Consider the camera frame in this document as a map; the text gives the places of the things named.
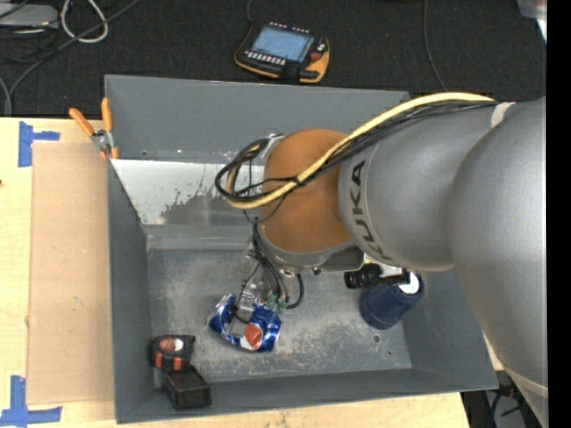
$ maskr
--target blue can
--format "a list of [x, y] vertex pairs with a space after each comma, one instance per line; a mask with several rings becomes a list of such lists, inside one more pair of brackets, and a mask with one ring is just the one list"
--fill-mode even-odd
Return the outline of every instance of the blue can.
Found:
[[236, 305], [236, 296], [229, 293], [222, 297], [214, 312], [208, 318], [210, 329], [220, 334], [225, 340], [250, 352], [269, 352], [274, 348], [282, 322], [277, 312], [267, 309], [265, 304], [256, 300], [250, 323], [244, 334], [232, 336], [227, 333], [228, 319], [232, 307]]
[[422, 298], [424, 291], [420, 274], [410, 272], [409, 284], [380, 284], [363, 292], [359, 298], [359, 311], [373, 328], [388, 330]]

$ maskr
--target cardboard sheet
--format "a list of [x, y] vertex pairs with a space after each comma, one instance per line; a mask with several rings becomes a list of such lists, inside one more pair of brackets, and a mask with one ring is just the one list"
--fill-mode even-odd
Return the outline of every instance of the cardboard sheet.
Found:
[[112, 400], [106, 161], [88, 140], [33, 153], [28, 403]]

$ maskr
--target black tape measure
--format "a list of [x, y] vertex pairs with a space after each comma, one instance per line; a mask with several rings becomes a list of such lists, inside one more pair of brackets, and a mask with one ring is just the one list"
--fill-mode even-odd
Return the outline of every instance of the black tape measure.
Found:
[[149, 344], [151, 366], [163, 371], [186, 371], [190, 368], [195, 337], [188, 334], [164, 334]]
[[327, 37], [280, 22], [254, 22], [234, 54], [242, 68], [267, 78], [318, 83], [329, 64]]

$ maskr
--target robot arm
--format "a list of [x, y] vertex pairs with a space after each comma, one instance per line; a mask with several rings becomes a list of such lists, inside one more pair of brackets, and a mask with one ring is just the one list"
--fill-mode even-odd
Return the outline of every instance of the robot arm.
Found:
[[[245, 148], [217, 187], [254, 211], [251, 255], [265, 270], [246, 298], [281, 302], [282, 313], [304, 270], [342, 270], [347, 286], [397, 275], [406, 288], [411, 275], [454, 269], [496, 355], [546, 414], [545, 106], [421, 97], [348, 136], [308, 129], [281, 139], [262, 185], [237, 192], [238, 171], [269, 140]], [[247, 322], [232, 322], [227, 333], [244, 334]]]

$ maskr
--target yellow cable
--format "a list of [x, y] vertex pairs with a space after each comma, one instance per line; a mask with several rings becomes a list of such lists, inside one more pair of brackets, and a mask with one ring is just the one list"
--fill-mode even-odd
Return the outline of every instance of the yellow cable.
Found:
[[[308, 179], [314, 173], [316, 173], [323, 166], [323, 164], [327, 161], [327, 159], [332, 154], [334, 154], [335, 151], [337, 151], [340, 147], [346, 145], [347, 143], [349, 143], [353, 139], [363, 135], [364, 133], [367, 133], [370, 129], [377, 127], [378, 125], [382, 124], [386, 120], [389, 120], [390, 118], [400, 114], [401, 112], [405, 112], [411, 108], [415, 108], [417, 106], [422, 106], [422, 105], [428, 104], [428, 103], [444, 102], [444, 101], [448, 101], [448, 100], [460, 100], [460, 101], [465, 101], [465, 102], [482, 102], [482, 101], [493, 102], [494, 101], [492, 98], [489, 98], [489, 97], [484, 96], [484, 95], [468, 94], [468, 93], [463, 93], [463, 92], [445, 92], [445, 93], [441, 93], [441, 94], [426, 95], [426, 96], [422, 96], [419, 98], [415, 98], [413, 100], [409, 100], [406, 103], [401, 103], [401, 104], [393, 107], [392, 109], [379, 114], [378, 116], [376, 116], [375, 118], [373, 118], [369, 122], [366, 122], [361, 127], [354, 130], [344, 140], [333, 145], [320, 159], [316, 160], [308, 168], [306, 168], [304, 171], [302, 171], [301, 173], [299, 173], [297, 175], [297, 182], [290, 181], [287, 184], [284, 184], [284, 185], [280, 186], [279, 188], [277, 188], [276, 190], [272, 191], [271, 193], [268, 193], [267, 196], [260, 198], [260, 199], [252, 200], [251, 202], [235, 202], [233, 200], [228, 200], [228, 203], [231, 206], [233, 206], [234, 208], [237, 208], [239, 210], [250, 210], [253, 208], [258, 208], [258, 207], [263, 206], [265, 204], [268, 204], [270, 202], [273, 202], [274, 200], [278, 199], [282, 195], [291, 192], [296, 186], [298, 186], [299, 184], [302, 184], [306, 179]], [[237, 176], [238, 170], [239, 170], [239, 167], [234, 168], [233, 170], [231, 170], [228, 173], [228, 179], [227, 179], [227, 183], [226, 183], [227, 190], [229, 190], [230, 186], [232, 185], [234, 178]]]

